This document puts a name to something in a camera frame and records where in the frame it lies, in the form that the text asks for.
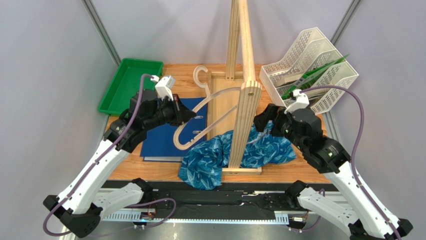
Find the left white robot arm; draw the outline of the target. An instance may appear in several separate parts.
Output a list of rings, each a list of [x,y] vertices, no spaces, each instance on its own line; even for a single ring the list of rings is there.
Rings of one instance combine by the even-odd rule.
[[[43,205],[46,217],[57,217],[69,233],[89,236],[101,220],[125,207],[148,203],[152,188],[136,178],[120,189],[98,192],[116,167],[147,138],[147,133],[165,124],[179,127],[196,117],[177,94],[158,97],[155,90],[139,90],[119,118],[103,135],[98,149],[74,181],[60,194],[48,195]]]

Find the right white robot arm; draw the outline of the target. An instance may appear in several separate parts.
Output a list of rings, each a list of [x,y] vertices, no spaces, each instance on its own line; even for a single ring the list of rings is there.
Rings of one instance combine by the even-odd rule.
[[[253,119],[258,132],[271,123],[270,134],[284,137],[295,145],[307,163],[323,174],[345,198],[349,207],[317,193],[306,183],[297,180],[285,194],[291,207],[304,208],[345,232],[351,240],[396,240],[407,236],[412,223],[392,214],[376,198],[372,203],[363,192],[372,191],[356,170],[352,170],[352,160],[344,147],[336,140],[324,135],[321,119],[309,108],[285,113],[286,108],[270,103]]]

